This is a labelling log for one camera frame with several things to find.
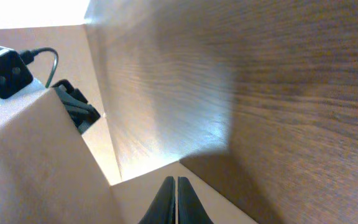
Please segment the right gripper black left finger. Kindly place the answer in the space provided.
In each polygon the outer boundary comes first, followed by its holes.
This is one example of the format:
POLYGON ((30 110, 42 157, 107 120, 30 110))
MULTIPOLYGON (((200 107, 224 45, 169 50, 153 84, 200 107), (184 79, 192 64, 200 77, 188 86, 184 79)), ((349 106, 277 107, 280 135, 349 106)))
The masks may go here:
POLYGON ((175 179, 172 176, 165 178, 139 224, 175 224, 175 179))

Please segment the brown cardboard box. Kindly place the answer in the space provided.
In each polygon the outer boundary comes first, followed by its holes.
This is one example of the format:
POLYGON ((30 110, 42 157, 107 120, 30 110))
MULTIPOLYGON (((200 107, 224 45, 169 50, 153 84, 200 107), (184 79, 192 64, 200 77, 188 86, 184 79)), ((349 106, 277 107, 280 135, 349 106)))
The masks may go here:
POLYGON ((215 223, 252 219, 180 163, 225 142, 216 113, 196 104, 173 65, 103 75, 83 26, 0 29, 0 45, 50 45, 59 77, 77 84, 102 118, 81 135, 57 95, 38 90, 0 106, 0 223, 137 223, 164 178, 187 176, 215 223))

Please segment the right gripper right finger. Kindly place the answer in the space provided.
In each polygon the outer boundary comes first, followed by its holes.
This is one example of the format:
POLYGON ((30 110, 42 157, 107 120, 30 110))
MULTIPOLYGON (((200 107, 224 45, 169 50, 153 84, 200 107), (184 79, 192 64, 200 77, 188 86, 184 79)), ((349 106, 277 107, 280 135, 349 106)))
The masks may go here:
POLYGON ((213 224, 187 177, 178 178, 178 223, 213 224))

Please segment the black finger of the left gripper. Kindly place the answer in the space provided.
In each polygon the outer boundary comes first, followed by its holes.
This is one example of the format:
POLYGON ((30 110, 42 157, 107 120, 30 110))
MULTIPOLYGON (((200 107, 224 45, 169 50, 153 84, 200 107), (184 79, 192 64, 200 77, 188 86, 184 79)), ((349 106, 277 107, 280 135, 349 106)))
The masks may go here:
POLYGON ((80 134, 84 134, 101 117, 97 109, 88 103, 82 92, 68 80, 52 85, 60 101, 80 134))

